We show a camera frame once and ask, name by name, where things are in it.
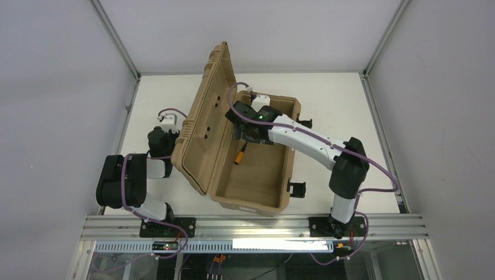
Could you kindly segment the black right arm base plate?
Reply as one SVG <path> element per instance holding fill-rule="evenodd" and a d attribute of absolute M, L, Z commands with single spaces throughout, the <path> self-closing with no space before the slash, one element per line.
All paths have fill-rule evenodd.
<path fill-rule="evenodd" d="M 327 216 L 311 216 L 308 218 L 310 237 L 364 237 L 368 227 L 362 216 L 353 217 L 343 227 L 335 228 Z"/>

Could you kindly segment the orange black screwdriver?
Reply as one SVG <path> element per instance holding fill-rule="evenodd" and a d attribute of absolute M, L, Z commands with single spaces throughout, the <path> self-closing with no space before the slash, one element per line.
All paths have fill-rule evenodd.
<path fill-rule="evenodd" d="M 244 157 L 244 154 L 245 154 L 245 150 L 246 150 L 246 147 L 247 147 L 247 142 L 241 147 L 240 151 L 237 153 L 236 155 L 236 158 L 234 160 L 234 164 L 235 165 L 239 165 Z"/>

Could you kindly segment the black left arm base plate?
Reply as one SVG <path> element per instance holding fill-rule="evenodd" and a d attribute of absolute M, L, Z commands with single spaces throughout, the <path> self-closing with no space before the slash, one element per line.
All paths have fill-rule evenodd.
<path fill-rule="evenodd" d="M 175 225 L 182 228 L 189 238 L 195 236 L 197 219 L 193 217 L 179 217 L 174 219 Z M 161 225 L 155 222 L 141 222 L 139 237 L 141 238 L 172 238 L 181 231 L 175 227 Z"/>

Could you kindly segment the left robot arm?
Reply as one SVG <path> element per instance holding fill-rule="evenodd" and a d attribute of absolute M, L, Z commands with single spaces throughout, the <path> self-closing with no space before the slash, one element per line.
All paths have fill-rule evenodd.
<path fill-rule="evenodd" d="M 175 125 L 157 126 L 147 135 L 148 152 L 106 156 L 96 187 L 97 203 L 101 207 L 123 208 L 145 221 L 174 224 L 172 207 L 150 194 L 147 182 L 170 177 L 171 155 L 179 133 Z"/>

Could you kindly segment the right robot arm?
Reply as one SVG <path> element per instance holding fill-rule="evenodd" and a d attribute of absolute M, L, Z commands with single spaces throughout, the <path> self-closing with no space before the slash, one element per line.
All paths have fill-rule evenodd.
<path fill-rule="evenodd" d="M 329 188 L 334 198 L 329 214 L 329 234 L 341 239 L 349 232 L 358 191 L 369 171 L 364 146 L 359 139 L 352 137 L 342 141 L 313 132 L 267 105 L 255 110 L 236 101 L 230 104 L 225 116 L 249 138 L 293 148 L 330 170 Z"/>

